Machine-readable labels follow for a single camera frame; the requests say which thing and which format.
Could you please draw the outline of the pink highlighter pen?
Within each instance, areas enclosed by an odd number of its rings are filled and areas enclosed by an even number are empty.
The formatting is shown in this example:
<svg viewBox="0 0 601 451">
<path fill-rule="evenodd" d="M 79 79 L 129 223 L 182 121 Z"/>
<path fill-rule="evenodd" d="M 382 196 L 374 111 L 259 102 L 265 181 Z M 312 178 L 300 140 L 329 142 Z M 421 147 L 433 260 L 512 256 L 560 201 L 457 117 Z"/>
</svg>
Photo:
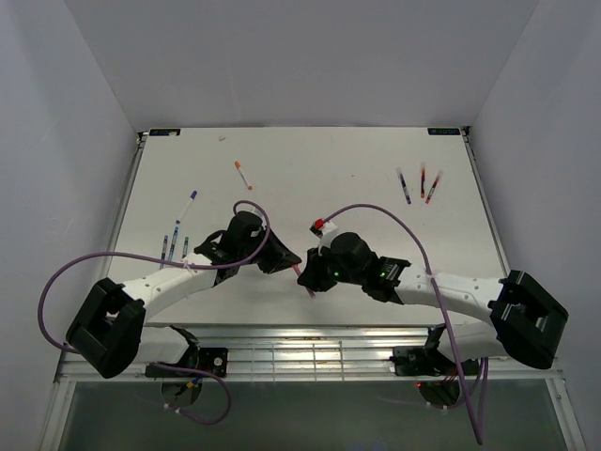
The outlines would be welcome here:
<svg viewBox="0 0 601 451">
<path fill-rule="evenodd" d="M 310 296 L 311 299 L 314 299 L 314 297 L 316 296 L 315 292 L 306 285 L 304 279 L 302 278 L 302 271 L 301 271 L 300 266 L 298 264 L 295 264 L 292 266 L 292 269 L 295 272 L 295 274 L 297 275 L 297 283 L 300 286 L 304 287 L 304 289 L 306 290 L 306 292 L 308 293 L 308 295 Z"/>
</svg>

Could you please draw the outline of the purple highlighter pen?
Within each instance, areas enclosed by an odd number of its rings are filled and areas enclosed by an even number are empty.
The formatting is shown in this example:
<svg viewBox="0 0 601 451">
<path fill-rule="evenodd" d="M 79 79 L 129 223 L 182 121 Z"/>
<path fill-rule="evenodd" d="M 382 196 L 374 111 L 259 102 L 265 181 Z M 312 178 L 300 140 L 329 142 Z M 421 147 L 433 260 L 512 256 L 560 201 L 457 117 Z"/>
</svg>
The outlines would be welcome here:
<svg viewBox="0 0 601 451">
<path fill-rule="evenodd" d="M 404 197 L 406 199 L 406 202 L 407 202 L 408 205 L 411 205 L 412 204 L 412 200 L 411 200 L 411 197 L 410 197 L 410 194 L 409 194 L 408 185 L 407 185 L 406 179 L 404 177 L 404 173 L 403 173 L 403 171 L 402 171 L 402 169 L 400 167 L 396 168 L 396 174 L 397 174 L 397 177 L 399 179 L 399 182 L 400 182 L 400 185 L 401 185 L 401 188 L 402 188 L 402 191 L 403 191 L 403 195 L 404 195 Z"/>
</svg>

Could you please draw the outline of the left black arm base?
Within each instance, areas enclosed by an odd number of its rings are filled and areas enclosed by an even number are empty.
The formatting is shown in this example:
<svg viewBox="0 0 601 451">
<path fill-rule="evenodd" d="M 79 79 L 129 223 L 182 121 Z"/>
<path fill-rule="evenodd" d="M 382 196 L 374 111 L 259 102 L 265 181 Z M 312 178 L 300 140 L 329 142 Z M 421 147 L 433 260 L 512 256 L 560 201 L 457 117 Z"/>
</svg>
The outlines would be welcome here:
<svg viewBox="0 0 601 451">
<path fill-rule="evenodd" d="M 183 356 L 175 364 L 161 362 L 161 365 L 169 367 L 182 367 L 182 370 L 167 370 L 155 365 L 147 365 L 145 376 L 151 379 L 157 378 L 195 378 L 192 369 L 202 370 L 217 377 L 224 378 L 227 375 L 227 348 L 198 348 L 192 347 L 186 350 Z"/>
</svg>

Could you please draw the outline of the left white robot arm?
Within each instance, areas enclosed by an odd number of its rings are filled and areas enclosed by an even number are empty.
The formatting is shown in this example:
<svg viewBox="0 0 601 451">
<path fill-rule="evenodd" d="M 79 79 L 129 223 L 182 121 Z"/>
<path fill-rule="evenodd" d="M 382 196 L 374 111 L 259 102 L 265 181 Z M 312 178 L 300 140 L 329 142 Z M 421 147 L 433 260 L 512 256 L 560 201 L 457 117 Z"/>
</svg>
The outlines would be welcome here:
<svg viewBox="0 0 601 451">
<path fill-rule="evenodd" d="M 209 235 L 176 267 L 164 266 L 138 279 L 97 282 L 67 332 L 68 343 L 105 379 L 134 362 L 157 362 L 178 375 L 199 368 L 200 344 L 183 328 L 147 329 L 146 322 L 189 296 L 234 277 L 241 265 L 256 265 L 265 274 L 301 264 L 250 211 L 239 211 L 227 229 Z"/>
</svg>

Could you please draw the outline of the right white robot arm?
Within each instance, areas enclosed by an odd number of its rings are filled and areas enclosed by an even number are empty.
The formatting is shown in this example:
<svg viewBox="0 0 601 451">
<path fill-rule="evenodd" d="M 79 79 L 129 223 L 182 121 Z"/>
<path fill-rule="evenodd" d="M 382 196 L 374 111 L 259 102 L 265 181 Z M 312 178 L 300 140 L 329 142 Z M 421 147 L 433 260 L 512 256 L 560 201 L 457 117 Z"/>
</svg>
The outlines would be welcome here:
<svg viewBox="0 0 601 451">
<path fill-rule="evenodd" d="M 319 239 L 307 252 L 299 285 L 326 292 L 358 286 L 381 303 L 424 305 L 471 317 L 471 324 L 430 330 L 425 345 L 400 357 L 408 373 L 447 372 L 458 359 L 508 356 L 535 369 L 551 368 L 569 318 L 567 310 L 529 273 L 501 279 L 430 275 L 407 260 L 380 257 L 354 232 L 316 220 Z"/>
</svg>

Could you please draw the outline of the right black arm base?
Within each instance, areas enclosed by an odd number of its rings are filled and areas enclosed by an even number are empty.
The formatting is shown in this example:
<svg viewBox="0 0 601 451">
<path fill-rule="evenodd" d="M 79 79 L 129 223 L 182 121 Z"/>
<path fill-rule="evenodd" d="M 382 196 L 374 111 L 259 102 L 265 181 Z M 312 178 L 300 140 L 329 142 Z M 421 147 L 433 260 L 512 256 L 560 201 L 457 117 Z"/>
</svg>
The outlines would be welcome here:
<svg viewBox="0 0 601 451">
<path fill-rule="evenodd" d="M 433 348 L 394 347 L 389 360 L 396 376 L 442 377 L 458 374 L 457 364 Z"/>
</svg>

